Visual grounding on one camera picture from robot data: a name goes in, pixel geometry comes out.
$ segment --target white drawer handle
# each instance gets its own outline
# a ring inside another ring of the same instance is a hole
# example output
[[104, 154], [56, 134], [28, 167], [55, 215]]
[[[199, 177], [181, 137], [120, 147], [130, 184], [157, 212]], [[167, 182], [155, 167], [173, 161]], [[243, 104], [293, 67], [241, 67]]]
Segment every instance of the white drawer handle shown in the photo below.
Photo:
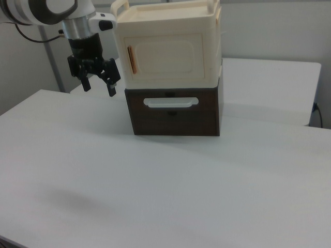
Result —
[[167, 108], [167, 107], [191, 107], [199, 103], [196, 97], [178, 97], [178, 98], [145, 98], [144, 104], [151, 108]]

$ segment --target white tabletop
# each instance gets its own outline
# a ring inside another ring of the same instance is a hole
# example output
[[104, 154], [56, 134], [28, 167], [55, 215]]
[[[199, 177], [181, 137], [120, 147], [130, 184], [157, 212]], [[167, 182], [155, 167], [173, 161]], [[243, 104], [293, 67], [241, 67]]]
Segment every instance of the white tabletop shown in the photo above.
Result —
[[27, 247], [331, 244], [331, 131], [223, 117], [134, 136], [125, 100], [40, 91], [0, 117], [0, 235]]
[[[122, 67], [116, 60], [121, 75]], [[256, 59], [223, 59], [223, 115], [306, 126], [319, 80], [318, 63]], [[71, 94], [109, 98], [106, 84], [97, 76], [90, 79], [92, 89], [78, 86]], [[125, 84], [117, 83], [124, 98]]]

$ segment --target dark brown drawer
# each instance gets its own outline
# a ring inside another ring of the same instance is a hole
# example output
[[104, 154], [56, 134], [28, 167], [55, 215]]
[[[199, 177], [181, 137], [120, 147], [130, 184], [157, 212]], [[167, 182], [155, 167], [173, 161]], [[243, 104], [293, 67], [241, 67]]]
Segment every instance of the dark brown drawer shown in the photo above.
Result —
[[[219, 136], [218, 88], [125, 90], [136, 135]], [[197, 105], [150, 108], [146, 98], [196, 97]]]

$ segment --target plastic storage box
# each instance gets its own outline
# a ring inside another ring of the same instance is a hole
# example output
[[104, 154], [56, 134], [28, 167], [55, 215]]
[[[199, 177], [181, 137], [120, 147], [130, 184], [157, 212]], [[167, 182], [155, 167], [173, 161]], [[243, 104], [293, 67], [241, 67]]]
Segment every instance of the plastic storage box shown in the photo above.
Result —
[[111, 13], [135, 134], [219, 135], [219, 1], [130, 7], [117, 0]]

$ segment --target white wall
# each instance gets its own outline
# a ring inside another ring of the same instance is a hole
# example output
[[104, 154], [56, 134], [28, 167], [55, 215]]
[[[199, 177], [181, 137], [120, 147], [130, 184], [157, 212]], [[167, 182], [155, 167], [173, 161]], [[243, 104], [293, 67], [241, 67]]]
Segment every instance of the white wall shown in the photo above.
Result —
[[[40, 40], [37, 27], [23, 27]], [[0, 24], [0, 115], [40, 89], [58, 86], [43, 44], [25, 40], [12, 24]]]
[[[223, 4], [224, 57], [322, 64], [316, 101], [331, 128], [331, 2]], [[313, 126], [319, 127], [317, 112]]]

